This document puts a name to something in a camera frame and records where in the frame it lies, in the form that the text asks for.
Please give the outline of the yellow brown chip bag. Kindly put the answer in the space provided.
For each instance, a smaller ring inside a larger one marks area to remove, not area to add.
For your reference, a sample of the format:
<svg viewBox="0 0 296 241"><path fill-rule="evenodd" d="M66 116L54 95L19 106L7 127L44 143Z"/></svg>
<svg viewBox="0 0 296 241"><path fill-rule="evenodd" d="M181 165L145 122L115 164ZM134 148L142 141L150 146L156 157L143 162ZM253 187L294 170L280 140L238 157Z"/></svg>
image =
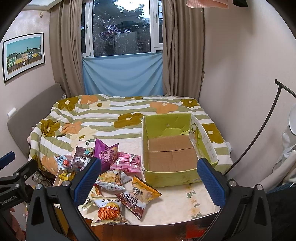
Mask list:
<svg viewBox="0 0 296 241"><path fill-rule="evenodd" d="M135 175L132 179L132 189L117 193L116 197L138 220L141 220L149 202L161 195L158 190Z"/></svg>

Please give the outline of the window with white frame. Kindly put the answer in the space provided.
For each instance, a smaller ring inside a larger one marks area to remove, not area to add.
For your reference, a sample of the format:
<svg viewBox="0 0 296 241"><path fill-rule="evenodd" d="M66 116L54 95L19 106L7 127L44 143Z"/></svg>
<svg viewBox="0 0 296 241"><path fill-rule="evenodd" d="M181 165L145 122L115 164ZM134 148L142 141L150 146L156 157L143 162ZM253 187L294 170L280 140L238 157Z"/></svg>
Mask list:
<svg viewBox="0 0 296 241"><path fill-rule="evenodd" d="M162 31L162 1L83 1L83 57L160 52Z"/></svg>

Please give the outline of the green striped floral blanket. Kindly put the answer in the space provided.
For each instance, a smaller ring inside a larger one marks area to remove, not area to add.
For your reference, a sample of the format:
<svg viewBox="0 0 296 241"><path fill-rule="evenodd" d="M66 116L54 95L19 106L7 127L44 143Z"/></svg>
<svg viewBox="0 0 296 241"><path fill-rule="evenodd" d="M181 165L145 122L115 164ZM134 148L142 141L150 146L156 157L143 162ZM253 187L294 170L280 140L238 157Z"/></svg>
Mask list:
<svg viewBox="0 0 296 241"><path fill-rule="evenodd" d="M139 138L144 115L191 113L202 124L218 156L217 170L226 172L232 165L230 151L217 126L191 97L134 96L104 94L79 95L53 104L30 134L29 159L57 174L55 156L74 153L77 146L94 145L95 139Z"/></svg>

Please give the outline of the blue cloth under window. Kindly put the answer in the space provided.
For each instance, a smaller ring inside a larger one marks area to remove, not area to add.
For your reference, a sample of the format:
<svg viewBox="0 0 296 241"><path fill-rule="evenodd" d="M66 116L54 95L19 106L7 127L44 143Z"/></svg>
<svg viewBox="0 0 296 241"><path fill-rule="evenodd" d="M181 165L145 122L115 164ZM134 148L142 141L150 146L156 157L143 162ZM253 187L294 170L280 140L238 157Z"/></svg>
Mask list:
<svg viewBox="0 0 296 241"><path fill-rule="evenodd" d="M163 95L163 54L137 53L82 59L86 94Z"/></svg>

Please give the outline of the gold yellow snack bag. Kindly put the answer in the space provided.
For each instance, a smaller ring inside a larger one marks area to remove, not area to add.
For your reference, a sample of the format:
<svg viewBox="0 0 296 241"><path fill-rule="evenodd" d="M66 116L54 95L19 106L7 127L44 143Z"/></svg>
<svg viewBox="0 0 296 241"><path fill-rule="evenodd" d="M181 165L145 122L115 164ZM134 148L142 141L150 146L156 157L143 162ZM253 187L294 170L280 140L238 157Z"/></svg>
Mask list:
<svg viewBox="0 0 296 241"><path fill-rule="evenodd" d="M63 172L62 174L59 174L59 178L61 181L72 181L75 175L75 172Z"/></svg>

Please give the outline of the pink striped snack bag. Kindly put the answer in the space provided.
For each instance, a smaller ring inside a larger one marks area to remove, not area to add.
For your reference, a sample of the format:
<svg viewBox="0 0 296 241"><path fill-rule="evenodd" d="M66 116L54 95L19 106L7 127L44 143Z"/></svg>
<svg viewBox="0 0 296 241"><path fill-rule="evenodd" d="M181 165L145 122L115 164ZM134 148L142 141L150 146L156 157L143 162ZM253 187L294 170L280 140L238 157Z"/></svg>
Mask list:
<svg viewBox="0 0 296 241"><path fill-rule="evenodd" d="M140 173L141 157L135 154L118 152L117 160L110 166L111 170L121 170L126 173Z"/></svg>

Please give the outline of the purple snack bag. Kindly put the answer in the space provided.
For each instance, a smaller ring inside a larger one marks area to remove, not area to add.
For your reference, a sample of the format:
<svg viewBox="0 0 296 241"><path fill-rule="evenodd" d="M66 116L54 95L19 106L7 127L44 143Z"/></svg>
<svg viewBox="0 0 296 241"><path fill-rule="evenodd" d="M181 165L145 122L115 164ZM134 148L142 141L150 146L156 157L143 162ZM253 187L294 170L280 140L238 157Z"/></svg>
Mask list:
<svg viewBox="0 0 296 241"><path fill-rule="evenodd" d="M108 171L117 160L119 143L108 147L100 139L95 140L94 157L101 161L101 173Z"/></svg>

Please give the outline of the blue red snack bag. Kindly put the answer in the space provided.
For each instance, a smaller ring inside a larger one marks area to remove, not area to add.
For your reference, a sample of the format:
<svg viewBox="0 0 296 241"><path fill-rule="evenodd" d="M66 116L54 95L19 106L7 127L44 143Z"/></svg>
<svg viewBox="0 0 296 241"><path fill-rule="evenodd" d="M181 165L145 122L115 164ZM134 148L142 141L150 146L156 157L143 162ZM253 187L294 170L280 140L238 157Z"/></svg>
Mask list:
<svg viewBox="0 0 296 241"><path fill-rule="evenodd" d="M74 157L72 155L54 156L54 159L63 171L69 171L72 169L72 164L74 160Z"/></svg>

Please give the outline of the dark brown snack bag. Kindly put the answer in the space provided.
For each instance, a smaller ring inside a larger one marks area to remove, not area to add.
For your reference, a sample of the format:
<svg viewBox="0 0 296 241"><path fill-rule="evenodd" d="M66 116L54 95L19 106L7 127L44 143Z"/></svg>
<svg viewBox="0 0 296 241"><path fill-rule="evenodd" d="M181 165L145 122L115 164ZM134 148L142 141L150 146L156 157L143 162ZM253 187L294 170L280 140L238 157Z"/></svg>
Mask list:
<svg viewBox="0 0 296 241"><path fill-rule="evenodd" d="M72 162L72 170L82 171L94 157L94 147L77 147Z"/></svg>

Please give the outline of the grey cartoon girl snack bag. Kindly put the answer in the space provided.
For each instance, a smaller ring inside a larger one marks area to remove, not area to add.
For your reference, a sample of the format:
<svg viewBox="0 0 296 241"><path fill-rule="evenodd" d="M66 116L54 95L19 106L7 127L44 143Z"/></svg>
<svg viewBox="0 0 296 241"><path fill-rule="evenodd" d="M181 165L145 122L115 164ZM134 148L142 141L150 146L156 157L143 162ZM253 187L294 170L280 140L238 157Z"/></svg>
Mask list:
<svg viewBox="0 0 296 241"><path fill-rule="evenodd" d="M130 182L132 178L121 170L108 170L100 174L95 184L110 192L124 191L124 185Z"/></svg>

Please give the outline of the framed town picture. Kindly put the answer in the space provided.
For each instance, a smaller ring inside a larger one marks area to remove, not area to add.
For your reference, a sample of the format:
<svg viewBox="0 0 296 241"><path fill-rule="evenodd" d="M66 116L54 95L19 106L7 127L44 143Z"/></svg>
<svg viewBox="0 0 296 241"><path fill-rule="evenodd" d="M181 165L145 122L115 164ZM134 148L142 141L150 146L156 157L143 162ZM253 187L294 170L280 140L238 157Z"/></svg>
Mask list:
<svg viewBox="0 0 296 241"><path fill-rule="evenodd" d="M3 42L3 77L5 83L44 63L44 33L26 34Z"/></svg>

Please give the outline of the green cardboard box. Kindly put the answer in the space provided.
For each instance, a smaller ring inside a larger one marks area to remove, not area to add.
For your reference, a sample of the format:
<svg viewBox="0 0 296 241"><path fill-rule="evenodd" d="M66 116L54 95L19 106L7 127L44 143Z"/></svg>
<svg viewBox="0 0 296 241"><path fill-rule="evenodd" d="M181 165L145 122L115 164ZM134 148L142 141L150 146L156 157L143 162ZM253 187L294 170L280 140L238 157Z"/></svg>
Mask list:
<svg viewBox="0 0 296 241"><path fill-rule="evenodd" d="M146 115L142 119L142 171L153 187L200 181L197 161L215 167L218 157L210 138L191 113Z"/></svg>

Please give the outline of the beige curtain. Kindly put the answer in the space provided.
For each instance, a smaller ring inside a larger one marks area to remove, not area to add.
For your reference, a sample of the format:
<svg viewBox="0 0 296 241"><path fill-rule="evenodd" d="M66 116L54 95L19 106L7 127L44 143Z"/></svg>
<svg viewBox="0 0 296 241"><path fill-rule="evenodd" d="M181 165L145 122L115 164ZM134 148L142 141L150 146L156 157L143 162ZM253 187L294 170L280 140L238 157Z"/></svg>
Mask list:
<svg viewBox="0 0 296 241"><path fill-rule="evenodd" d="M54 80L67 97L84 94L81 49L82 1L61 1L50 13L49 41Z"/></svg>
<svg viewBox="0 0 296 241"><path fill-rule="evenodd" d="M186 3L162 1L163 90L198 100L204 77L204 11Z"/></svg>

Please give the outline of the grey padded headboard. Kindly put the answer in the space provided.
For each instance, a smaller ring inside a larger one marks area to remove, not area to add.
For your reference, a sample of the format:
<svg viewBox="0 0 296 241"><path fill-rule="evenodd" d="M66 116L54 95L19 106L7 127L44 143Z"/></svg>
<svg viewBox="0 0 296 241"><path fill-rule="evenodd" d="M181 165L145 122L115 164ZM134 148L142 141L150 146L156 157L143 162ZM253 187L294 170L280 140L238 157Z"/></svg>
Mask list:
<svg viewBox="0 0 296 241"><path fill-rule="evenodd" d="M31 99L8 120L8 130L26 158L30 153L27 138L32 132L32 127L50 113L53 105L61 100L63 94L60 84L56 83Z"/></svg>

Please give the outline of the white orange snack bag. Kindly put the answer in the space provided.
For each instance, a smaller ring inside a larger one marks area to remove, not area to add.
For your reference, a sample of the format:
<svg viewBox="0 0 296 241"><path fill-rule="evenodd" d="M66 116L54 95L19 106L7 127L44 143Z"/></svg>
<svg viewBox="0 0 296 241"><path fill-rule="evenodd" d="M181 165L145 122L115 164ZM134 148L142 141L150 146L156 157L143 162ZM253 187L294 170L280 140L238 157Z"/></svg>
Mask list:
<svg viewBox="0 0 296 241"><path fill-rule="evenodd" d="M127 224L128 220L122 215L122 203L115 197L99 197L94 199L98 207L91 226L108 224Z"/></svg>

